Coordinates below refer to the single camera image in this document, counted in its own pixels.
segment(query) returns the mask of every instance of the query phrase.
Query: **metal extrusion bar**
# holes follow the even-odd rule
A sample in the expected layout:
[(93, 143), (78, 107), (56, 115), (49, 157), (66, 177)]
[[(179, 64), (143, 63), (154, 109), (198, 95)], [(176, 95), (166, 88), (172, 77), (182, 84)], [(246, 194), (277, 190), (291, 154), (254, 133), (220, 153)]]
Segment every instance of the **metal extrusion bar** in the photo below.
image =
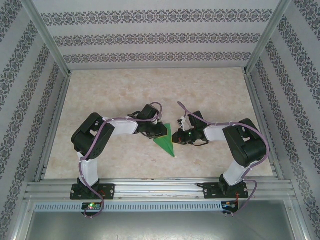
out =
[[(256, 177), (257, 191), (252, 200), (296, 199), (296, 193), (290, 180), (278, 180), (276, 177)], [(203, 189), (198, 183), (218, 182), (217, 178), (186, 179), (110, 179), (101, 180), (103, 184), (115, 184), (112, 202), (183, 202), (183, 201), (232, 201), (231, 199), (205, 199)], [(70, 191), (74, 180), (43, 180), (27, 185), (23, 201), (34, 202), (76, 202), (70, 200)], [(249, 194), (255, 185), (247, 183)]]
[(54, 38), (50, 34), (44, 20), (42, 19), (40, 13), (38, 12), (33, 0), (21, 0), (21, 3), (28, 15), (32, 19), (34, 25), (39, 31), (43, 41), (50, 50), (50, 53), (53, 55), (54, 60), (57, 62), (59, 68), (62, 70), (63, 75), (66, 77), (70, 73), (70, 70), (67, 66), (67, 63), (61, 54)]
[(48, 164), (49, 158), (50, 158), (50, 155), (51, 155), (51, 151), (52, 151), (52, 148), (54, 146), (54, 141), (55, 141), (56, 133), (57, 133), (57, 130), (58, 130), (58, 125), (59, 125), (62, 109), (64, 107), (65, 100), (66, 100), (66, 97), (67, 97), (67, 91), (68, 91), (70, 80), (71, 80), (71, 75), (69, 75), (67, 77), (67, 79), (65, 80), (65, 83), (64, 83), (64, 86), (63, 86), (63, 90), (62, 90), (62, 93), (60, 95), (58, 107), (57, 107), (57, 109), (55, 111), (55, 114), (54, 114), (53, 125), (52, 125), (52, 127), (50, 129), (49, 136), (48, 136), (48, 141), (47, 141), (47, 143), (45, 145), (45, 148), (44, 148), (44, 151), (43, 151), (44, 155), (43, 155), (43, 157), (42, 157), (42, 159), (40, 161), (39, 168), (38, 168), (38, 171), (37, 171), (36, 176), (35, 176), (35, 181), (36, 182), (39, 182), (42, 179), (42, 176), (45, 176), (45, 174), (46, 174), (46, 170), (47, 169), (44, 169), (44, 166)]
[[(271, 140), (271, 137), (270, 137), (270, 133), (268, 131), (267, 123), (266, 123), (265, 118), (263, 117), (262, 108), (261, 108), (261, 106), (259, 104), (257, 93), (256, 93), (256, 91), (255, 91), (255, 89), (253, 87), (253, 82), (252, 82), (251, 76), (247, 75), (247, 74), (244, 74), (244, 80), (245, 80), (246, 87), (247, 87), (248, 92), (249, 92), (249, 96), (250, 96), (250, 99), (251, 99), (251, 102), (252, 102), (252, 106), (253, 106), (253, 110), (254, 110), (256, 119), (257, 119), (258, 124), (259, 124), (260, 131), (264, 136), (266, 136), (268, 142), (272, 143), (272, 140)], [(280, 180), (283, 180), (285, 178), (284, 178), (283, 173), (281, 171), (281, 167), (280, 167), (277, 155), (276, 155), (275, 148), (274, 148), (273, 144), (269, 144), (269, 146), (270, 146), (269, 160), (270, 160), (271, 163), (274, 164), (274, 166), (271, 166), (271, 167), (275, 168), (276, 175), (278, 176), (278, 178)]]
[(310, 240), (310, 234), (297, 199), (283, 201), (295, 239)]
[(8, 237), (11, 240), (25, 240), (29, 231), (32, 217), (35, 210), (35, 203), (32, 201), (23, 202), (19, 210), (18, 219), (15, 223), (13, 233)]
[(285, 11), (287, 10), (291, 0), (280, 0), (279, 4), (277, 5), (276, 9), (271, 16), (270, 21), (268, 22), (266, 28), (262, 36), (260, 37), (259, 42), (257, 43), (256, 47), (254, 48), (251, 57), (245, 67), (246, 73), (249, 74), (255, 67), (260, 55), (265, 49), (269, 39), (271, 38), (272, 34), (274, 33), (277, 25), (279, 24), (281, 18), (283, 17)]

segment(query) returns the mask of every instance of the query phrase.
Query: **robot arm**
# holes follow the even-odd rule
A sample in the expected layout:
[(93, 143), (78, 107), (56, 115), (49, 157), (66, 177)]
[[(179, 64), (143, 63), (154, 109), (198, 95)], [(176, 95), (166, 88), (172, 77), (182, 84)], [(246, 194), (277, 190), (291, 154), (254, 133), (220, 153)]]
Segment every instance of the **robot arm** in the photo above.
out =
[[(200, 111), (194, 115), (203, 119)], [(178, 120), (181, 128), (172, 136), (172, 141), (177, 144), (192, 144), (202, 146), (211, 141), (227, 141), (232, 156), (234, 158), (230, 167), (220, 176), (219, 188), (223, 195), (233, 192), (243, 182), (244, 174), (251, 169), (266, 155), (267, 147), (260, 136), (250, 129), (237, 126), (215, 126), (207, 125), (205, 122), (188, 115), (193, 128), (183, 126), (187, 121)], [(250, 119), (244, 119), (239, 123), (257, 129)], [(196, 145), (195, 142), (201, 140), (204, 144)]]
[(98, 177), (98, 160), (97, 157), (105, 149), (109, 139), (116, 135), (133, 135), (141, 133), (149, 139), (167, 135), (167, 128), (162, 122), (156, 119), (155, 122), (139, 120), (148, 120), (157, 116), (159, 111), (147, 104), (142, 111), (137, 111), (127, 117), (121, 119), (110, 119), (102, 117), (98, 113), (92, 113), (84, 123), (73, 134), (71, 141), (74, 145), (74, 149), (77, 152), (79, 161), (89, 151), (93, 144), (97, 131), (105, 121), (109, 121), (103, 127), (94, 148), (92, 149), (88, 158), (82, 161), (81, 170), (82, 176), (79, 176), (78, 184), (85, 184), (84, 180), (90, 185), (94, 186), (99, 181)]

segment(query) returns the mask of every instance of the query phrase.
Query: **enclosure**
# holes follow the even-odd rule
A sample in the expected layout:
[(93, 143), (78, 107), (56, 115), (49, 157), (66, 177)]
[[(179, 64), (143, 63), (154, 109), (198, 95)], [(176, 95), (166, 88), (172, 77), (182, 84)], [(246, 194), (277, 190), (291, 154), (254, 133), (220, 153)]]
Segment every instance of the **enclosure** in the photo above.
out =
[[(0, 6), (0, 239), (92, 238), (84, 225), (93, 239), (320, 239), (319, 0)], [(119, 135), (98, 159), (113, 200), (83, 220), (88, 200), (70, 199), (74, 132), (91, 113), (160, 102), (173, 134), (177, 101), (207, 121), (251, 119), (267, 138), (268, 159), (245, 178), (257, 182), (246, 209), (225, 218), (224, 200), (197, 186), (233, 162), (226, 142), (174, 144), (172, 157), (142, 134)]]

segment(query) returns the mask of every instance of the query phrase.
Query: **black bracket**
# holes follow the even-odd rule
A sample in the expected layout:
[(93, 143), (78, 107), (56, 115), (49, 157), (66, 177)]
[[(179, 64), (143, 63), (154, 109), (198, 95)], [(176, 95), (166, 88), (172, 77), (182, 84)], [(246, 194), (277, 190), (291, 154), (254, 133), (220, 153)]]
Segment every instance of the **black bracket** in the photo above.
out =
[[(92, 132), (98, 132), (103, 123), (104, 120), (102, 116), (100, 116), (96, 112), (92, 113), (71, 138), (74, 150), (76, 152), (80, 152), (83, 156), (85, 156), (96, 138), (96, 135), (93, 135)], [(96, 159), (100, 156), (114, 130), (115, 127), (109, 123), (104, 126), (94, 148), (92, 149), (92, 152), (86, 160)]]
[[(196, 111), (193, 114), (198, 116), (201, 119), (204, 119), (200, 111)], [(180, 127), (178, 131), (172, 135), (172, 142), (180, 145), (191, 144), (196, 147), (209, 144), (209, 141), (207, 140), (204, 132), (204, 129), (208, 125), (205, 122), (192, 116), (191, 114), (188, 115), (188, 118), (193, 128), (183, 131), (183, 129)], [(178, 120), (178, 124), (182, 126), (181, 119)], [(197, 140), (202, 140), (203, 143), (194, 144)]]
[[(130, 115), (129, 117), (138, 120), (147, 120), (152, 119), (155, 115), (158, 115), (159, 111), (150, 104), (145, 105), (142, 111), (136, 111)], [(138, 127), (134, 134), (141, 133), (143, 136), (149, 139), (156, 139), (162, 136), (168, 135), (168, 130), (164, 126), (163, 122), (158, 121), (154, 124), (154, 121), (137, 121)]]
[[(239, 123), (257, 130), (248, 118)], [(261, 137), (254, 131), (234, 125), (225, 127), (222, 131), (234, 160), (240, 166), (247, 168), (251, 163), (260, 161), (266, 155), (267, 147)]]
[[(77, 184), (73, 184), (70, 193), (71, 200), (99, 200), (89, 188), (87, 188), (78, 178)], [(100, 180), (92, 186), (92, 188), (100, 194), (104, 200), (113, 200), (115, 196), (115, 184), (100, 184)]]
[(197, 186), (203, 189), (204, 199), (235, 199), (237, 194), (239, 199), (247, 199), (249, 197), (245, 182), (238, 183), (236, 187), (225, 194), (221, 191), (218, 182), (197, 183)]
[(226, 210), (226, 211), (222, 211), (223, 214), (231, 214), (231, 213), (235, 213), (239, 210), (239, 203), (238, 201), (222, 201), (222, 209)]

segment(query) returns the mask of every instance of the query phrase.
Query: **metal corner post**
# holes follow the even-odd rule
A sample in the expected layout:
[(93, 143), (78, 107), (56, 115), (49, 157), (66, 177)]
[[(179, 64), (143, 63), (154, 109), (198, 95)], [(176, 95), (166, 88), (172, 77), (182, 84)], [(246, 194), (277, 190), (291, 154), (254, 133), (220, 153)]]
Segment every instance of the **metal corner post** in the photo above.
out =
[(33, 0), (21, 0), (23, 7), (25, 8), (26, 12), (28, 13), (29, 17), (31, 18), (33, 24), (35, 25), (36, 29), (40, 33), (44, 43), (47, 45), (50, 53), (53, 55), (54, 60), (57, 62), (59, 68), (63, 72), (63, 75), (66, 77), (69, 75), (70, 70), (67, 66), (67, 63), (59, 51), (58, 46), (52, 35), (49, 32), (44, 20), (42, 19), (40, 13), (35, 6)]
[(283, 203), (295, 238), (311, 240), (298, 200), (288, 198), (284, 200)]
[[(268, 142), (272, 143), (272, 140), (271, 140), (271, 137), (270, 137), (270, 134), (269, 134), (269, 131), (268, 131), (267, 123), (266, 123), (265, 118), (263, 117), (262, 108), (261, 108), (261, 106), (259, 104), (257, 93), (256, 93), (255, 89), (253, 88), (253, 82), (252, 82), (251, 76), (247, 75), (247, 74), (244, 74), (243, 76), (244, 76), (244, 80), (245, 80), (245, 83), (246, 83), (246, 86), (247, 86), (247, 89), (248, 89), (248, 92), (249, 92), (249, 95), (250, 95), (250, 98), (251, 98), (251, 102), (252, 102), (253, 110), (254, 110), (255, 115), (256, 115), (256, 119), (257, 119), (257, 121), (259, 123), (260, 130), (263, 133), (263, 135), (266, 136)], [(275, 170), (276, 170), (276, 173), (277, 173), (277, 177), (280, 180), (285, 179), (284, 176), (283, 176), (283, 173), (281, 171), (281, 167), (280, 167), (280, 164), (279, 164), (279, 161), (278, 161), (278, 158), (277, 158), (277, 155), (276, 155), (276, 151), (275, 151), (275, 148), (274, 148), (273, 144), (270, 144), (270, 156), (269, 156), (269, 159), (272, 160), (273, 163), (274, 163), (274, 167), (275, 167)]]
[(43, 172), (43, 168), (49, 162), (50, 154), (51, 154), (52, 148), (54, 146), (54, 141), (55, 141), (55, 137), (56, 137), (56, 133), (57, 133), (57, 129), (58, 129), (61, 113), (62, 113), (62, 110), (64, 108), (64, 104), (65, 104), (65, 100), (66, 100), (66, 96), (67, 96), (67, 92), (68, 92), (70, 79), (71, 79), (71, 74), (68, 74), (68, 76), (65, 77), (65, 80), (64, 80), (64, 83), (63, 83), (62, 92), (61, 92), (60, 98), (58, 100), (59, 102), (58, 102), (58, 105), (57, 105), (57, 109), (55, 110), (54, 117), (53, 117), (53, 120), (52, 120), (53, 124), (52, 124), (52, 127), (50, 128), (50, 131), (49, 131), (48, 141), (45, 144), (45, 147), (44, 147), (44, 150), (43, 150), (44, 154), (42, 155), (42, 159), (40, 161), (39, 168), (38, 168), (38, 171), (37, 171), (36, 176), (35, 176), (35, 181), (36, 182), (39, 182), (41, 180), (41, 175), (42, 175), (42, 172)]
[(277, 28), (277, 25), (279, 24), (282, 16), (284, 15), (290, 3), (291, 3), (291, 0), (279, 1), (278, 6), (275, 8), (270, 21), (268, 22), (259, 42), (257, 43), (255, 49), (253, 50), (247, 65), (245, 66), (245, 72), (247, 74), (251, 73), (251, 71), (255, 67), (260, 55), (265, 49), (265, 46), (267, 45), (275, 29)]

